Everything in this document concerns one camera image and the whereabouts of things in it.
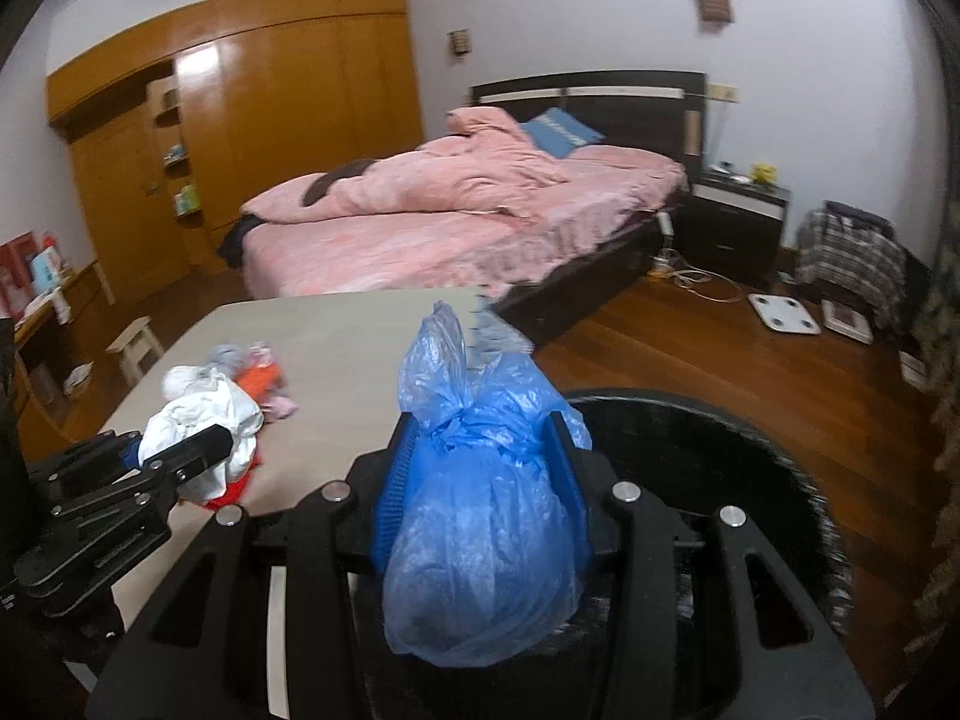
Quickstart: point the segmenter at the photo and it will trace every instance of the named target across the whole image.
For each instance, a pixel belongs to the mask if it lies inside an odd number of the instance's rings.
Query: chair
[[[120,355],[120,370],[130,386],[143,378],[140,363],[149,355],[154,354],[157,360],[163,356],[165,349],[157,341],[157,336],[150,329],[150,317],[133,319],[116,340],[107,347],[110,354]]]

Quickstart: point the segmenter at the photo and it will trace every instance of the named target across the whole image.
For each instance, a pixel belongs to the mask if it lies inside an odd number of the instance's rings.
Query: white table
[[[400,412],[397,372],[436,300],[445,300],[469,337],[476,290],[386,290],[277,298],[222,306],[194,325],[131,391],[104,429],[142,430],[164,405],[160,379],[173,365],[200,365],[218,343],[265,341],[299,410],[257,434],[263,461],[241,503],[251,514],[294,506],[353,460],[387,445]],[[184,503],[170,512],[173,536],[113,586],[130,627],[150,594],[211,517]]]

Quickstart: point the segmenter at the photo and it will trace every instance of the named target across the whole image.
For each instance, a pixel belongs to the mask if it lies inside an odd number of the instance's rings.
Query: wall socket
[[[739,103],[740,90],[736,86],[727,86],[723,83],[707,84],[707,99],[720,100],[722,103]]]

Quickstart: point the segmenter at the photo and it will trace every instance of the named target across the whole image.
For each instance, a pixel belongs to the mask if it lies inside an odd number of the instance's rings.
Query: desk
[[[119,332],[120,312],[109,303],[95,265],[69,276],[62,290],[72,314],[68,324],[57,324],[53,305],[47,303],[16,330],[16,421],[27,463],[95,435],[126,389],[116,360],[107,354]],[[56,403],[49,394],[35,391],[30,372],[40,365],[59,387],[83,362],[93,362],[93,375],[65,406],[52,408]]]
[[[263,460],[241,503],[251,514],[294,506],[353,460],[381,449],[397,424],[397,372],[436,300],[472,327],[476,290],[386,290],[277,298],[222,306],[194,325],[154,365],[104,429],[142,430],[164,405],[160,379],[173,365],[198,365],[217,343],[264,341],[286,373],[299,410],[257,435]],[[173,536],[113,586],[130,627],[154,588],[211,517],[184,503],[170,512]]]

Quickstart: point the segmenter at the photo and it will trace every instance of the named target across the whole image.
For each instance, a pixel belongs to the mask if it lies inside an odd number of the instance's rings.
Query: yellow toy
[[[776,186],[776,168],[765,162],[757,162],[750,168],[750,177],[757,184]]]

